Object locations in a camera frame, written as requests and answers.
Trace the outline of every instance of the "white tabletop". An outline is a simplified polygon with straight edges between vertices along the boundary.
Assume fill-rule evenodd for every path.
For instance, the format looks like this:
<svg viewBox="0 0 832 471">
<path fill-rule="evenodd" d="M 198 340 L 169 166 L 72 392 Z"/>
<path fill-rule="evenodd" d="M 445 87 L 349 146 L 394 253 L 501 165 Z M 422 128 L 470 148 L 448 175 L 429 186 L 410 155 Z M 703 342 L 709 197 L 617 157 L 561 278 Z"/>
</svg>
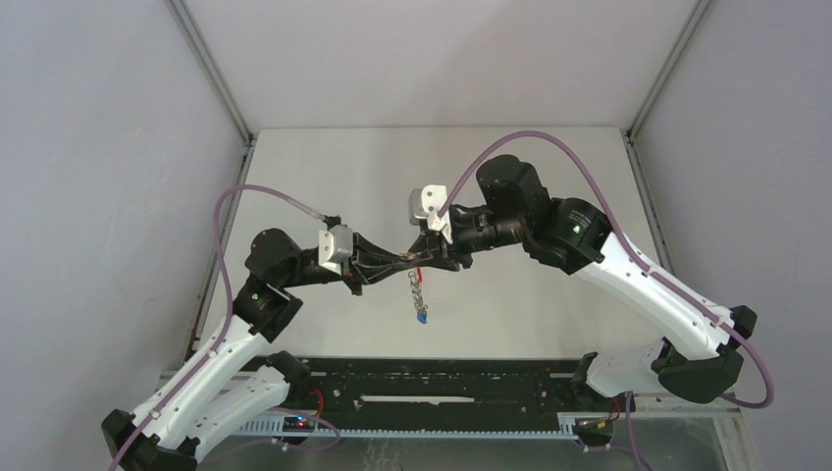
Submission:
<svg viewBox="0 0 832 471">
<path fill-rule="evenodd" d="M 619 130 L 539 130 L 575 150 L 624 230 L 655 258 Z M 257 138 L 246 182 L 279 189 L 324 214 L 340 214 L 372 242 L 399 252 L 419 233 L 408 223 L 410 190 L 430 183 L 450 190 L 480 152 L 512 131 L 517 129 L 266 130 Z M 553 145 L 522 138 L 499 153 L 533 164 L 552 197 L 574 196 L 597 204 L 578 170 Z M 474 179 L 455 202 L 484 203 Z M 324 226 L 273 196 L 246 192 L 226 255 L 234 292 L 248 275 L 243 261 L 250 242 L 268 228 L 281 228 L 308 248 L 317 244 Z M 520 246 L 474 254 L 469 270 L 424 273 L 426 325 L 416 320 L 405 273 L 364 287 L 363 296 L 352 296 L 343 284 L 292 288 L 304 305 L 263 354 L 286 349 L 306 356 L 577 358 L 660 337 L 616 298 L 540 265 Z M 206 333 L 225 315 L 225 294 L 218 287 L 204 323 Z"/>
</svg>

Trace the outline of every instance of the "white panel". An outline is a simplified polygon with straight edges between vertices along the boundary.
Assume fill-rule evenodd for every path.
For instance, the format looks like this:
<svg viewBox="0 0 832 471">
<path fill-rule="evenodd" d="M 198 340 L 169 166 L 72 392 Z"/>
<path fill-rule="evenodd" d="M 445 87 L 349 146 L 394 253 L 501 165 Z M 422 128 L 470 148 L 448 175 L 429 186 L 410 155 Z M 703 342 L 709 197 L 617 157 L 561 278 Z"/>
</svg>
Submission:
<svg viewBox="0 0 832 471">
<path fill-rule="evenodd" d="M 508 129 L 268 130 L 257 140 L 249 183 L 271 186 L 392 251 L 418 235 L 407 199 L 427 183 L 451 186 L 483 149 Z M 551 129 L 573 146 L 598 179 L 633 241 L 654 256 L 650 231 L 617 129 Z M 552 196 L 595 201 L 569 159 L 548 142 L 525 138 L 504 152 L 536 166 Z M 483 204 L 475 182 L 460 204 Z M 254 236 L 284 229 L 301 247 L 317 244 L 323 227 L 277 198 L 245 193 L 228 248 L 234 292 L 247 277 L 243 261 Z M 519 245 L 474 256 L 460 273 L 425 270 L 428 324 L 416 321 L 404 273 L 352 296 L 343 284 L 293 288 L 304 306 L 273 345 L 299 355 L 524 358 L 580 357 L 600 348 L 643 345 L 659 338 L 624 303 L 595 286 L 540 265 Z M 217 289 L 206 328 L 224 315 Z"/>
<path fill-rule="evenodd" d="M 160 1 L 0 2 L 0 468 L 105 470 L 182 355 L 241 142 Z"/>
<path fill-rule="evenodd" d="M 832 2 L 715 2 L 640 136 L 683 279 L 759 315 L 763 469 L 832 469 Z M 749 360 L 737 393 L 762 398 Z"/>
<path fill-rule="evenodd" d="M 263 128 L 630 125 L 695 0 L 191 0 Z"/>
</svg>

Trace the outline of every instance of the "gray floor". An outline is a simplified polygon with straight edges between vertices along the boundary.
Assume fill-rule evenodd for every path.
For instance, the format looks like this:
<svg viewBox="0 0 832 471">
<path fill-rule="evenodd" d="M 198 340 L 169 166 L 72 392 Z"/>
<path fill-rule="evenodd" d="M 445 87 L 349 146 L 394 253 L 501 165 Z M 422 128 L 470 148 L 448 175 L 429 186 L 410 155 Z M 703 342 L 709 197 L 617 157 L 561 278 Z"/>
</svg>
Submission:
<svg viewBox="0 0 832 471">
<path fill-rule="evenodd" d="M 623 421 L 616 424 L 616 444 L 626 445 Z M 709 419 L 637 421 L 635 432 L 645 460 L 654 471 L 725 470 L 719 441 Z M 228 439 L 222 452 L 250 439 Z M 585 454 L 567 441 L 349 439 L 320 452 L 251 447 L 200 471 L 343 470 L 343 471 L 478 471 L 608 470 L 637 471 L 621 451 Z"/>
</svg>

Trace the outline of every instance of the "white wall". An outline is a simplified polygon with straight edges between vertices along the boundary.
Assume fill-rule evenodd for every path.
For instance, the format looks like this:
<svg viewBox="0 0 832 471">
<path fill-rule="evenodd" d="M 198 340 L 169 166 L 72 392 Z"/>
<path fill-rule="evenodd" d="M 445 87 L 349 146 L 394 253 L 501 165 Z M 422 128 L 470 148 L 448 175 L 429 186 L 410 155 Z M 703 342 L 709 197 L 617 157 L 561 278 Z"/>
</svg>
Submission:
<svg viewBox="0 0 832 471">
<path fill-rule="evenodd" d="M 695 0 L 190 0 L 264 128 L 616 126 Z"/>
<path fill-rule="evenodd" d="M 0 9 L 0 456 L 106 469 L 184 349 L 241 142 L 161 0 Z"/>
<path fill-rule="evenodd" d="M 777 385 L 745 416 L 767 470 L 832 469 L 832 3 L 723 0 L 638 148 L 682 278 L 760 316 Z M 738 392 L 759 398 L 746 368 Z"/>
</svg>

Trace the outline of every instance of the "robotic arm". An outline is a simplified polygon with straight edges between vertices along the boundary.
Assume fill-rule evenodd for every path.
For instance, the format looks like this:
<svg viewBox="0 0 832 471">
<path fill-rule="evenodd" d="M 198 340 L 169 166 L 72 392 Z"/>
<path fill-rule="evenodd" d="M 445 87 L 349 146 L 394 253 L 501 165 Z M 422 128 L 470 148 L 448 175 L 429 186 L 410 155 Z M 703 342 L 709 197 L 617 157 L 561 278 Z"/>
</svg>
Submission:
<svg viewBox="0 0 832 471">
<path fill-rule="evenodd" d="M 281 352 L 269 357 L 245 384 L 214 399 L 299 310 L 302 301 L 287 288 L 343 282 L 360 295 L 364 286 L 395 273 L 417 267 L 459 271 L 471 267 L 476 252 L 516 243 L 540 263 L 614 294 L 664 335 L 662 340 L 622 353 L 585 355 L 572 378 L 575 394 L 615 397 L 628 391 L 669 391 L 707 403 L 737 381 L 743 357 L 736 341 L 643 272 L 595 206 L 576 198 L 550 198 L 534 167 L 510 155 L 484 163 L 477 171 L 477 182 L 485 205 L 451 205 L 442 216 L 437 209 L 446 201 L 444 186 L 414 190 L 411 223 L 421 231 L 401 254 L 378 247 L 342 224 L 339 217 L 325 218 L 328 228 L 320 231 L 318 247 L 311 249 L 301 249 L 280 229 L 261 232 L 251 243 L 245 261 L 250 276 L 234 300 L 234 315 L 222 347 L 212 349 L 213 342 L 206 341 L 162 390 L 131 413 L 114 410 L 102 424 L 111 453 L 115 456 L 128 437 L 139 431 L 121 460 L 124 469 L 192 470 L 219 441 L 252 417 L 293 394 L 306 394 L 308 369 Z M 693 298 L 703 299 L 636 250 L 650 270 Z M 746 339 L 751 335 L 756 322 L 751 309 L 704 302 L 720 323 Z M 218 329 L 211 340 L 221 334 Z M 204 363 L 195 368 L 199 362 Z M 160 400 L 182 378 L 187 378 L 185 385 L 159 410 Z M 148 414 L 152 420 L 141 430 Z"/>
</svg>

